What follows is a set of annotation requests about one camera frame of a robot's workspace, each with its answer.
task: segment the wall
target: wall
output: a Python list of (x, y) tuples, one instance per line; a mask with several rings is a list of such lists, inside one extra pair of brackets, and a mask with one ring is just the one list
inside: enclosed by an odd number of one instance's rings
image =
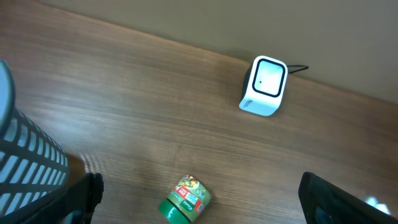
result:
[(398, 103), (396, 0), (42, 2), (245, 60), (304, 63), (297, 75)]

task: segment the wood plank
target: wood plank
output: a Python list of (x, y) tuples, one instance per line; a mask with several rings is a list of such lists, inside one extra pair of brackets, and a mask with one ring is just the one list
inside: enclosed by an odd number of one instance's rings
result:
[(184, 174), (213, 194), (198, 223), (305, 223), (305, 171), (397, 215), (397, 105), (292, 75), (280, 110), (256, 116), (238, 108), (249, 63), (35, 1), (2, 5), (0, 58), (71, 176), (104, 175), (94, 223), (165, 223)]

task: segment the black cable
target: black cable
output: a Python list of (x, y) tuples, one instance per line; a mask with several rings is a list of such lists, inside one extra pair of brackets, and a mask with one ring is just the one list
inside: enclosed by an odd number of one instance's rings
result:
[(307, 70), (308, 68), (310, 68), (308, 65), (288, 65), (287, 67), (288, 68), (299, 68), (299, 69), (296, 69), (294, 71), (289, 72), (289, 74), (292, 74), (292, 73), (295, 73), (295, 72), (299, 72), (299, 71), (302, 71), (302, 70)]

